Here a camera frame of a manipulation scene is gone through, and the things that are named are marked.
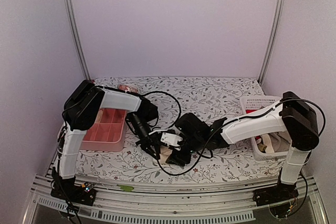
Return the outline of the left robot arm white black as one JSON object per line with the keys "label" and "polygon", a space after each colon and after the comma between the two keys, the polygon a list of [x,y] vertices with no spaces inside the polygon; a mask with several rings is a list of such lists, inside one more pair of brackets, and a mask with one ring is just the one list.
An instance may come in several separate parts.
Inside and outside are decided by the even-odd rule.
{"label": "left robot arm white black", "polygon": [[97,86],[84,80],[64,105],[56,173],[62,180],[58,192],[67,200],[78,188],[66,179],[75,177],[80,150],[119,152],[124,147],[125,119],[135,113],[146,122],[158,118],[158,108],[144,96],[120,89]]}

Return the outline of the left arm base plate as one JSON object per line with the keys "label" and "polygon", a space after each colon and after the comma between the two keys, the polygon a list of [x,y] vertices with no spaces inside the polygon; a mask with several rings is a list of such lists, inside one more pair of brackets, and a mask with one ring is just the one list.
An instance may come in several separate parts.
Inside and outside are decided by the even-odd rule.
{"label": "left arm base plate", "polygon": [[54,182],[54,187],[50,193],[50,195],[54,198],[86,206],[93,206],[96,194],[97,191],[95,189],[86,190],[85,187],[63,182]]}

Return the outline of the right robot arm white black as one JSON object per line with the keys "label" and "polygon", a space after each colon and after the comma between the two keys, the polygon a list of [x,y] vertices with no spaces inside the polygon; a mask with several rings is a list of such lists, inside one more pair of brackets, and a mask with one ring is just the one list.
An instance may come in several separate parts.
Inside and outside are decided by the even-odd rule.
{"label": "right robot arm white black", "polygon": [[271,190],[271,196],[282,201],[291,194],[309,153],[320,142],[324,127],[318,127],[315,112],[318,108],[317,104],[288,91],[269,106],[235,118],[222,118],[212,125],[187,113],[175,125],[184,137],[184,143],[177,143],[177,156],[190,156],[205,149],[228,147],[247,138],[286,132],[291,140],[290,148],[279,175],[280,183]]}

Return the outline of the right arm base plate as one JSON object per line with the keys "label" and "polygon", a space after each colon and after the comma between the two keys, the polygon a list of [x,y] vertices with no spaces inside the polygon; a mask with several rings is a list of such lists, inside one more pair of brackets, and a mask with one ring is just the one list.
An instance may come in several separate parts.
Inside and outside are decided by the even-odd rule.
{"label": "right arm base plate", "polygon": [[253,201],[257,206],[275,204],[298,197],[296,185],[277,184],[253,191]]}

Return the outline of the cream garment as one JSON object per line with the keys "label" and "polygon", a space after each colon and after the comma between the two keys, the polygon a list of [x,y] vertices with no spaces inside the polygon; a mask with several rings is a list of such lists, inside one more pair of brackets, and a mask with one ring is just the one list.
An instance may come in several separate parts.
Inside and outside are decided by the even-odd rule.
{"label": "cream garment", "polygon": [[[156,151],[155,151],[155,148],[152,147],[152,150],[154,152],[154,158],[153,158],[153,165],[154,166],[157,166],[157,160],[156,160]],[[164,145],[160,145],[160,159],[159,159],[159,163],[162,165],[162,166],[166,166],[168,165],[168,163],[166,162],[168,157],[172,154],[172,150],[169,149],[168,146],[164,146]]]}

